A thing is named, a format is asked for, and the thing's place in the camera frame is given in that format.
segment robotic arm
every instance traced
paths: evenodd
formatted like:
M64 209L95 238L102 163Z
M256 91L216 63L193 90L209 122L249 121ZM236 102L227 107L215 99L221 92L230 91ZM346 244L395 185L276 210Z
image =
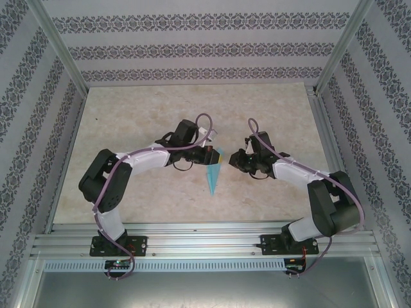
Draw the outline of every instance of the robotic arm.
M257 136L273 150L266 132ZM311 216L294 221L282 228L281 244L286 252L301 251L301 243L318 236L331 237L360 222L360 213L354 201L346 192L325 180L294 164L295 160L286 153L288 161L278 158L266 148L255 135L245 139L246 149L239 149L230 158L229 164L241 172L254 176L259 170L273 179L285 180L306 189L310 198ZM353 185L346 173L321 172L342 184L355 197Z
M106 184L106 175L109 175L114 165L122 159L115 172L113 172L111 181L98 204L96 215L101 225L101 231L104 231L112 240L124 248L130 245L131 237L127 236L117 206L123 198L131 176L152 168L169 166L182 158L194 164L211 165L219 163L221 156L212 146L204 146L204 143L203 146L192 146L191 141L193 139L197 140L200 134L205 135L206 133L207 130L199 128L196 123L182 120L175 132L167 133L163 138L151 144L148 147L152 149L151 151L142 151L135 155L129 155L132 152L113 153L108 149L101 150L78 185L84 198L95 204L103 186ZM211 130L207 140L212 141L215 135L216 132ZM103 252L102 255L106 256L121 253L100 231L99 237L93 239L91 254L94 251L96 253Z

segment blue cone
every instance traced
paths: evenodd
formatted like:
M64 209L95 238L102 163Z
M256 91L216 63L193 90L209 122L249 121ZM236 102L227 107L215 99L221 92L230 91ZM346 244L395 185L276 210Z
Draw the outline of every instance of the blue cone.
M221 148L218 148L217 152L221 156L223 156L223 150ZM214 191L216 189L218 174L220 173L220 168L221 168L221 163L207 166L207 178L208 178L208 185L210 186L211 196L214 196Z

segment ventilation slots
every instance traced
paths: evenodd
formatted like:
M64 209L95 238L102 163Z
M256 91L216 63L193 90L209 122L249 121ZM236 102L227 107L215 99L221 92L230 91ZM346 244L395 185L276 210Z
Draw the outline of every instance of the ventilation slots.
M46 261L44 272L102 272L105 261ZM134 271L198 272L198 271L283 271L284 259L242 260L137 260Z

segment wall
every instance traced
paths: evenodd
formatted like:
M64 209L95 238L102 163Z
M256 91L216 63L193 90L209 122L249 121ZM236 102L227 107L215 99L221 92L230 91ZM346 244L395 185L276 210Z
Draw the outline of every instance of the wall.
M0 307L43 233L83 98L23 0L0 0Z
M410 24L410 0L373 2L322 93L400 307L411 307Z
M316 84L358 0L48 0L89 86Z

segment beige floor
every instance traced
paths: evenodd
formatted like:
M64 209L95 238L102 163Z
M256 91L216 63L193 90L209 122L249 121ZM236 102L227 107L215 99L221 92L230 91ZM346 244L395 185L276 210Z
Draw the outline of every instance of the beige floor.
M90 90L55 223L94 222L77 185L99 150L143 148L201 112L213 117L213 145L225 152L214 196L205 166L185 173L172 166L153 169L130 179L120 204L124 222L286 220L310 213L306 191L280 180L253 180L228 165L250 135L247 119L254 117L278 151L328 169L302 83L107 87ZM208 125L205 119L200 124Z

